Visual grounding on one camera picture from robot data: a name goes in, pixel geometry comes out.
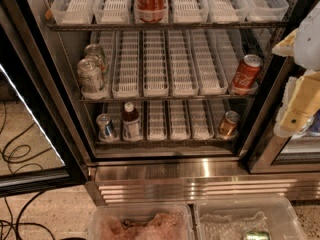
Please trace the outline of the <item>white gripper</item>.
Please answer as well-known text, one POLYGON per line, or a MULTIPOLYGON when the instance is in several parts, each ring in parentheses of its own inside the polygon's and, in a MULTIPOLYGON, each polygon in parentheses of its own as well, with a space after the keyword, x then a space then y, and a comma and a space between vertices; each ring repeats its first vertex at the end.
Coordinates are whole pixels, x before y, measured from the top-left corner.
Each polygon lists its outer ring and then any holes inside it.
POLYGON ((280 126, 297 133, 320 109, 320 1, 283 40, 272 48, 281 57, 293 57, 308 70, 299 78, 290 77, 285 88, 280 126))

